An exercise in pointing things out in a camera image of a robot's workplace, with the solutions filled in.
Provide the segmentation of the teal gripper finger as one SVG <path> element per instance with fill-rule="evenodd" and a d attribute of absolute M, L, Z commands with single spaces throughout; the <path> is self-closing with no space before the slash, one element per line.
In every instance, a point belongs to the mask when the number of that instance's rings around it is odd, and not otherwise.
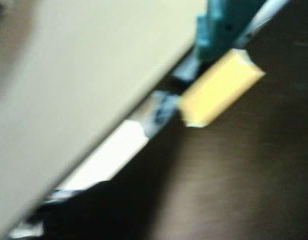
<path fill-rule="evenodd" d="M 195 54 L 211 62 L 226 52 L 245 27 L 239 0 L 208 0 L 197 17 Z"/>

